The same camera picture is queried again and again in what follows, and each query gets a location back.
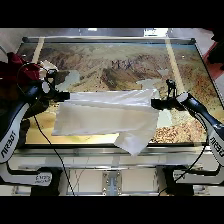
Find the red object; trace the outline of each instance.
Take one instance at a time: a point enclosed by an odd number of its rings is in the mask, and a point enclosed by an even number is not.
[[[39,79],[39,69],[40,67],[35,64],[30,64],[21,68],[18,74],[17,73],[20,67],[27,62],[12,52],[7,54],[8,63],[0,61],[0,83],[1,84],[13,84],[18,81],[20,85],[27,85],[31,80]]]
[[[207,65],[207,69],[209,71],[209,74],[211,75],[213,80],[216,80],[219,76],[221,76],[223,74],[223,70],[220,69],[220,67],[223,65],[222,63],[214,63],[211,64],[208,61],[208,56],[211,52],[211,50],[217,45],[217,42],[215,42],[207,51],[206,54],[203,55],[203,60],[205,62],[205,64]]]

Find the glass surface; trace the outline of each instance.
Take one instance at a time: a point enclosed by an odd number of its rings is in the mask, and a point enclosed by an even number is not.
[[[37,44],[22,44],[18,53],[32,60]],[[59,69],[57,88],[69,92],[140,90],[156,87],[167,96],[166,79],[179,72],[185,91],[202,102],[209,113],[224,121],[223,108],[195,45],[141,43],[44,43],[39,61],[48,60]],[[51,136],[57,105],[37,115],[43,132],[52,143],[113,143],[118,134],[98,136]],[[188,112],[175,109],[160,114],[161,124],[151,142],[204,142],[205,131]],[[28,144],[45,144],[33,118]]]

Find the black cable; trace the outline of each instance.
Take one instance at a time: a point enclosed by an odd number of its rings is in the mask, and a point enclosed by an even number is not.
[[[37,65],[36,63],[32,63],[32,62],[28,62],[28,63],[26,63],[26,64],[23,64],[23,65],[19,68],[19,70],[18,70],[18,72],[17,72],[17,75],[16,75],[16,84],[17,84],[17,87],[19,88],[19,90],[22,92],[22,94],[23,94],[24,96],[26,96],[26,94],[23,92],[23,90],[22,90],[21,87],[19,86],[18,78],[19,78],[19,73],[20,73],[21,69],[24,68],[25,66],[30,65],[30,64],[35,64],[35,65]],[[37,118],[36,118],[36,116],[35,116],[35,114],[34,114],[34,112],[33,112],[32,106],[31,106],[30,104],[29,104],[29,106],[30,106],[30,109],[31,109],[31,111],[32,111],[32,113],[33,113],[33,117],[34,117],[34,119],[35,119],[35,121],[36,121],[36,124],[37,124],[37,127],[38,127],[40,133],[41,133],[41,134],[44,136],[44,138],[48,141],[48,143],[50,144],[50,146],[52,147],[52,149],[55,151],[55,153],[56,153],[56,155],[58,156],[58,158],[61,160],[61,163],[62,163],[64,172],[65,172],[65,175],[66,175],[66,178],[67,178],[69,187],[71,188],[71,191],[72,191],[73,196],[75,196],[75,193],[74,193],[74,191],[73,191],[72,185],[71,185],[71,183],[70,183],[70,180],[69,180],[69,177],[68,177],[68,174],[67,174],[67,172],[66,172],[65,165],[64,165],[64,162],[63,162],[61,156],[59,155],[59,153],[57,152],[57,150],[52,146],[52,144],[51,144],[50,140],[47,138],[47,136],[42,132],[42,130],[41,130],[41,128],[40,128],[40,125],[39,125],[39,123],[38,123],[38,121],[37,121]]]
[[[184,173],[182,173],[182,174],[181,174],[181,175],[174,181],[175,183],[176,183],[179,179],[181,179],[181,178],[182,178],[182,177],[183,177],[189,170],[191,170],[192,167],[198,162],[198,160],[201,158],[202,154],[204,153],[207,144],[208,144],[208,136],[207,136],[207,139],[206,139],[206,142],[205,142],[205,146],[203,147],[203,149],[202,149],[201,153],[199,154],[198,158],[191,164],[191,166],[190,166],[187,170],[185,170]],[[163,190],[161,190],[161,191],[159,192],[158,196],[160,196],[160,194],[161,194],[163,191],[167,190],[167,188],[168,188],[168,187],[166,187],[166,188],[164,188]]]

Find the metal bracket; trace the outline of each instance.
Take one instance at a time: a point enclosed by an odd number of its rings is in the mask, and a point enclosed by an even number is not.
[[[122,193],[122,176],[120,171],[104,171],[102,194],[104,196],[119,196]]]

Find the white cloth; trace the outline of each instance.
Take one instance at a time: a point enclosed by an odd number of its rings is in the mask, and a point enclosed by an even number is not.
[[[156,94],[156,89],[72,93],[59,105],[52,135],[119,133],[114,144],[137,155],[155,134]]]

